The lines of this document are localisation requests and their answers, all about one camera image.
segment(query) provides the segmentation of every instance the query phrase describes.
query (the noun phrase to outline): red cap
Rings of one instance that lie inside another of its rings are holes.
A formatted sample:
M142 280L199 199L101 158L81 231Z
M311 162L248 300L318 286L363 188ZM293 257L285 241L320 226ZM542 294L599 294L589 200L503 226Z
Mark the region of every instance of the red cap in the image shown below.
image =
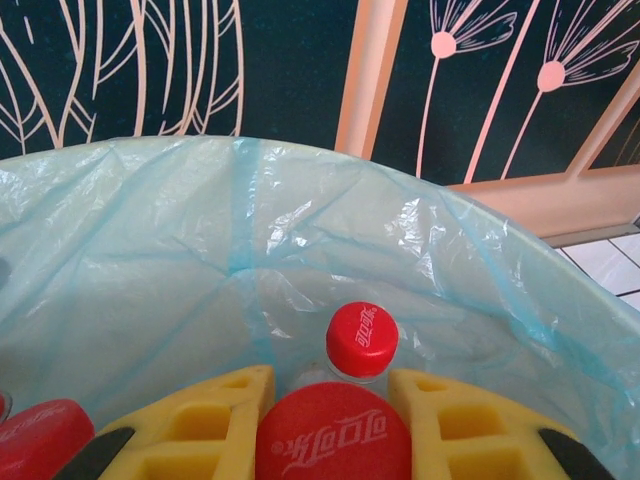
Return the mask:
M342 373L366 378L381 374L398 348L398 327L383 308L367 302L340 308L327 330L327 355Z
M0 425L0 480L50 480L93 438L91 420L72 400L51 400Z
M409 480L411 436L382 398L317 383L280 400L258 427L256 480Z
M0 423L4 422L11 412L11 395L6 392L0 391Z

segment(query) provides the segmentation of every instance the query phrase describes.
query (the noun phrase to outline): dandelion illustration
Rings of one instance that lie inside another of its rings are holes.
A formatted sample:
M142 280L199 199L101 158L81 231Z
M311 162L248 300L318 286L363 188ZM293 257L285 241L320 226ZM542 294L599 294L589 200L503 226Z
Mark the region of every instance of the dandelion illustration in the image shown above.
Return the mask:
M422 156L427 117L440 60L456 53L473 52L498 45L511 37L516 12L500 15L510 0L502 1L490 11L481 11L484 0L430 0L431 53L435 57L420 128L416 176L422 173Z
M504 180L509 173L520 141L543 94L553 92L560 87L595 82L622 72L631 62L631 55L640 43L638 40L621 43L622 38L640 24L640 20L611 40L598 40L603 31L620 14L634 4L640 4L638 0L618 0L607 8L595 25L589 25L587 16L596 4L596 0L582 0L562 38L558 36L562 16L560 1L556 0L551 17L544 62L538 73L538 93L516 137L502 171L501 180Z

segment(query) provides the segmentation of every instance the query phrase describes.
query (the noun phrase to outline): light blue plastic bag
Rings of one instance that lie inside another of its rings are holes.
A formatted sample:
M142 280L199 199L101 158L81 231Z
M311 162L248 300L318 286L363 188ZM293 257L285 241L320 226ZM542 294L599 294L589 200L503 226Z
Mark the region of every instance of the light blue plastic bag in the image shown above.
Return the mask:
M331 314L398 320L397 366L491 389L640 478L640 318L471 200L370 162L230 138L0 163L0 388L98 427L256 363L279 391Z

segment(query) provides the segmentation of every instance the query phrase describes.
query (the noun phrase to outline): red object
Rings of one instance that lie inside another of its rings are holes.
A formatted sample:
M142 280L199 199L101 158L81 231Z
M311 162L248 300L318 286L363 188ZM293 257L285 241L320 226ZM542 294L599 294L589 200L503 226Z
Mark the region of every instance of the red object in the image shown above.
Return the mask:
M348 383L287 395L258 427L256 480L409 480L411 436L382 398Z
M0 423L4 422L11 412L11 396L8 393L0 391Z
M0 425L0 480L51 480L94 435L73 400L51 400Z
M398 327L383 308L367 302L340 308L327 330L327 355L341 372L366 378L381 374L398 348Z

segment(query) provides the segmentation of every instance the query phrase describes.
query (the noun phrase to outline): white tile floor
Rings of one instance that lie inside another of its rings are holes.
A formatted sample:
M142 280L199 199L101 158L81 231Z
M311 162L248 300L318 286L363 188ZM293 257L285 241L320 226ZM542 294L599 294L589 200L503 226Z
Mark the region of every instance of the white tile floor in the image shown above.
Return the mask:
M611 293L640 310L640 233L556 251Z

